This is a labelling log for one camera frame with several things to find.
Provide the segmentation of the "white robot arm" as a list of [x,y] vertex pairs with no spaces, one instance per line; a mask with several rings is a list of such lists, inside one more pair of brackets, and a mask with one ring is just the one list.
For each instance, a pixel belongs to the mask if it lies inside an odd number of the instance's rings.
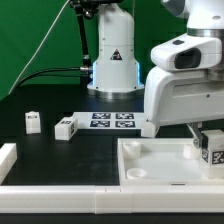
[[194,144],[206,148],[224,137],[199,130],[203,121],[224,118],[224,0],[161,0],[174,16],[187,20],[187,32],[154,47],[155,67],[139,81],[133,52],[133,20],[115,3],[99,3],[99,56],[88,90],[115,98],[144,92],[143,137],[162,126],[187,124]]

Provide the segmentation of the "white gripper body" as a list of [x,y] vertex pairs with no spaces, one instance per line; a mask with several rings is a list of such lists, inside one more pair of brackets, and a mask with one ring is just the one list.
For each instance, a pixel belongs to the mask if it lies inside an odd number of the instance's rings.
[[146,79],[144,114],[156,127],[223,119],[224,83],[208,81],[204,70],[154,67]]

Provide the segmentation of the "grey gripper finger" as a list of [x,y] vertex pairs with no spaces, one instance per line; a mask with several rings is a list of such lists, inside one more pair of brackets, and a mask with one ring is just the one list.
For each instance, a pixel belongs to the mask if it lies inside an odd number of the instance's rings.
[[194,146],[199,149],[202,147],[202,140],[203,140],[203,136],[200,132],[200,128],[202,127],[202,123],[201,122],[192,122],[192,123],[188,123],[187,124],[190,132],[193,135],[193,144]]

